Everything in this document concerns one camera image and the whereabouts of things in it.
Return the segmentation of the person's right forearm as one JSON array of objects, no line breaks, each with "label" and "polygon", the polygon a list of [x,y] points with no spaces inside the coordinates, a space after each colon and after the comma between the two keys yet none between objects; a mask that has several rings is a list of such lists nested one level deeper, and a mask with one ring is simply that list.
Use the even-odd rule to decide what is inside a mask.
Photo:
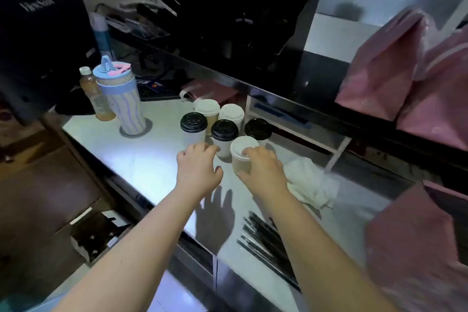
[{"label": "person's right forearm", "polygon": [[250,191],[278,228],[312,312],[399,312],[289,191]]}]

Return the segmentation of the black card terminal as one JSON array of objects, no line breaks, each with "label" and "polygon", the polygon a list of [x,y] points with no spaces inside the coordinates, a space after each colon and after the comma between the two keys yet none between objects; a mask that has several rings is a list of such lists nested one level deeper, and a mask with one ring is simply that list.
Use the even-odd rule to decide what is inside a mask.
[{"label": "black card terminal", "polygon": [[142,102],[180,99],[181,86],[174,79],[136,76],[137,90]]}]

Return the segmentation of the person's left forearm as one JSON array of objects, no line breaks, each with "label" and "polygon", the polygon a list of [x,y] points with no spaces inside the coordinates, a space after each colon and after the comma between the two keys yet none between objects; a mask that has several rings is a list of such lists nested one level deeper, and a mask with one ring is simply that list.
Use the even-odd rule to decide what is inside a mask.
[{"label": "person's left forearm", "polygon": [[173,189],[51,312],[146,312],[185,224],[212,191]]}]

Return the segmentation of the pink paper bag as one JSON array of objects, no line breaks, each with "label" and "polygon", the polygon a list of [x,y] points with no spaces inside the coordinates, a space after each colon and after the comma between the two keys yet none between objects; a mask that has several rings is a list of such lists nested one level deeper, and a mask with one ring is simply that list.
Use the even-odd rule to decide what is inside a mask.
[{"label": "pink paper bag", "polygon": [[396,129],[468,151],[468,22],[428,50]]},{"label": "pink paper bag", "polygon": [[414,184],[365,231],[372,281],[402,312],[468,312],[468,195]]},{"label": "pink paper bag", "polygon": [[335,103],[394,121],[421,72],[422,58],[436,32],[436,23],[428,13],[401,10],[359,47]]}]

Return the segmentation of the desk telephone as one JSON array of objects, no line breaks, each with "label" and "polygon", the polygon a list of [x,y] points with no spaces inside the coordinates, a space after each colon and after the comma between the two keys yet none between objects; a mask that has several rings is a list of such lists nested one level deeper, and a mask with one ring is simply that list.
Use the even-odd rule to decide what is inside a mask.
[{"label": "desk telephone", "polygon": [[117,6],[99,3],[95,6],[94,12],[103,16],[109,27],[149,40],[170,35],[145,16],[149,11],[157,14],[163,8],[153,1],[125,0],[119,2]]}]

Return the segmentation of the blue striped tumbler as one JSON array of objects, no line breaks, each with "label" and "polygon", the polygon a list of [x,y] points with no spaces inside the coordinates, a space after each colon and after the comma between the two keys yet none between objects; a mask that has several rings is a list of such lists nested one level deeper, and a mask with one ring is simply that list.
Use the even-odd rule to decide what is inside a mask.
[{"label": "blue striped tumbler", "polygon": [[131,64],[111,61],[108,55],[104,55],[101,63],[93,69],[93,75],[122,131],[129,136],[142,134],[146,130],[146,120]]}]

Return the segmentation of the white crumpled cloth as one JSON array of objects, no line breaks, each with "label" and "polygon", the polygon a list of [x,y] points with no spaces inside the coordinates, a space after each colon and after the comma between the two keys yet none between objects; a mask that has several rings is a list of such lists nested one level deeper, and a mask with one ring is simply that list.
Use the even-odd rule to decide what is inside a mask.
[{"label": "white crumpled cloth", "polygon": [[311,159],[300,157],[284,166],[289,191],[303,204],[321,210],[333,208],[340,182]]}]

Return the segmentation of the plastic bottle of tea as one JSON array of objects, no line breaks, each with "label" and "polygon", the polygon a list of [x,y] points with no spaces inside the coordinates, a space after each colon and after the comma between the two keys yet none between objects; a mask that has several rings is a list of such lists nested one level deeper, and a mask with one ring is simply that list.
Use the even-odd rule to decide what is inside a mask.
[{"label": "plastic bottle of tea", "polygon": [[79,72],[79,83],[85,95],[91,102],[96,118],[100,121],[111,121],[115,119],[116,115],[111,110],[107,97],[102,94],[91,68],[87,66],[80,67]]}]

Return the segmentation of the clear cup with white lid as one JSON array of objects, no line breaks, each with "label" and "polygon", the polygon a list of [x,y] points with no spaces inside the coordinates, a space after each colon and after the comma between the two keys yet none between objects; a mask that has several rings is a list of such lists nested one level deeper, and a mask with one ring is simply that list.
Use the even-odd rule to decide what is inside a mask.
[{"label": "clear cup with white lid", "polygon": [[250,173],[252,163],[248,155],[243,154],[246,148],[258,147],[259,142],[251,136],[240,136],[232,141],[230,152],[232,157],[232,169],[236,176],[240,172]]}]

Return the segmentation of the person's left hand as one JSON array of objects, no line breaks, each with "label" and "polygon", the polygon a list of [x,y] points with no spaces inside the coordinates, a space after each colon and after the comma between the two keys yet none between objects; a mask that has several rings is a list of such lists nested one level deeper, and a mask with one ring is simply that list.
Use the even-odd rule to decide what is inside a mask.
[{"label": "person's left hand", "polygon": [[211,194],[214,187],[214,158],[219,147],[207,143],[191,144],[177,155],[176,189],[197,198]]}]

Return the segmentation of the black computer monitor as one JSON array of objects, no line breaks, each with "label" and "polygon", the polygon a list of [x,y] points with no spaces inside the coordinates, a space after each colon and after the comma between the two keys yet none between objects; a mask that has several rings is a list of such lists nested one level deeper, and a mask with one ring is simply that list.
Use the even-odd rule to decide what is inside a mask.
[{"label": "black computer monitor", "polygon": [[101,61],[83,0],[0,0],[0,98],[28,125]]}]

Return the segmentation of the white cup with black lid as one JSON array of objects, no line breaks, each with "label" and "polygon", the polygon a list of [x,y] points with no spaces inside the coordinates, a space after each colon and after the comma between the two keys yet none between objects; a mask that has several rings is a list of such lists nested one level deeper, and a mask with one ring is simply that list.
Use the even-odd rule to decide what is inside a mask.
[{"label": "white cup with black lid", "polygon": [[262,118],[251,119],[244,126],[245,136],[256,139],[262,147],[266,146],[266,143],[272,137],[272,133],[273,126]]},{"label": "white cup with black lid", "polygon": [[180,128],[183,132],[184,146],[204,143],[208,128],[207,118],[198,112],[184,114],[180,120]]},{"label": "white cup with black lid", "polygon": [[231,120],[217,120],[211,128],[211,134],[213,144],[219,147],[219,151],[216,153],[216,155],[219,158],[230,157],[231,143],[239,135],[239,129],[237,125]]}]

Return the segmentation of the white shelf rack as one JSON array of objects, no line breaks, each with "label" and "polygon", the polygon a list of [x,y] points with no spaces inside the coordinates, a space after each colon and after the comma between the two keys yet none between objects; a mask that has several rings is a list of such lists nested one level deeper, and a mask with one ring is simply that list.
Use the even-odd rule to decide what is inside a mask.
[{"label": "white shelf rack", "polygon": [[325,129],[308,120],[303,123],[266,102],[247,96],[245,120],[248,121],[251,118],[266,120],[274,128],[289,133],[294,138],[299,138],[313,147],[323,149],[329,153],[329,161],[324,167],[326,172],[331,172],[352,141],[350,137]]}]

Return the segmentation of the black coffee machine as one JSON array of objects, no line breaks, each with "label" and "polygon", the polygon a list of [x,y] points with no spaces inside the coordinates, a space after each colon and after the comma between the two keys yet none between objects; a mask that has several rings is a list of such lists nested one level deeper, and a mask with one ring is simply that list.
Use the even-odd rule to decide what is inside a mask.
[{"label": "black coffee machine", "polygon": [[159,0],[140,15],[168,33],[179,57],[240,78],[295,71],[319,0]]}]

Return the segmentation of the grey round coaster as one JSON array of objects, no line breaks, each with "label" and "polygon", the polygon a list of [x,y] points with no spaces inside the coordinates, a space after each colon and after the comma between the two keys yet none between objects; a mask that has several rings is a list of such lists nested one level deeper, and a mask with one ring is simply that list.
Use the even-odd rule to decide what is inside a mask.
[{"label": "grey round coaster", "polygon": [[143,137],[145,136],[147,133],[149,133],[151,130],[152,130],[152,127],[153,127],[153,123],[150,119],[148,118],[144,118],[145,120],[145,125],[146,125],[146,128],[144,131],[142,131],[141,133],[139,134],[136,134],[136,135],[129,135],[127,134],[123,128],[120,126],[119,128],[119,133],[121,136],[125,137],[125,138],[140,138],[140,137]]}]

